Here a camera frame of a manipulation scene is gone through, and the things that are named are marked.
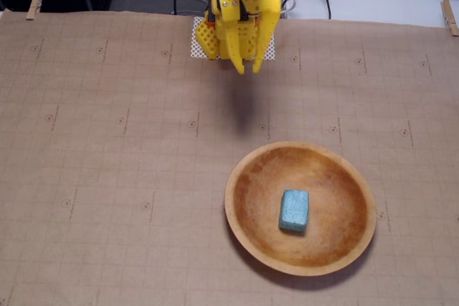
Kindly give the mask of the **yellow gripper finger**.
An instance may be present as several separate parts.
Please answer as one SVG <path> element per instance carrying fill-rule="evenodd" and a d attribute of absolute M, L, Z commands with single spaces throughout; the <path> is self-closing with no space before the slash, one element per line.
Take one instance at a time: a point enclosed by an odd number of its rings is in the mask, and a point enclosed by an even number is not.
<path fill-rule="evenodd" d="M 240 50 L 239 24 L 248 15 L 242 0 L 215 0 L 217 37 L 223 43 L 227 58 L 235 69 L 243 75 L 245 66 Z"/>
<path fill-rule="evenodd" d="M 252 63 L 253 73 L 258 73 L 265 61 L 279 20 L 279 12 L 263 12 L 238 23 L 241 57 Z"/>

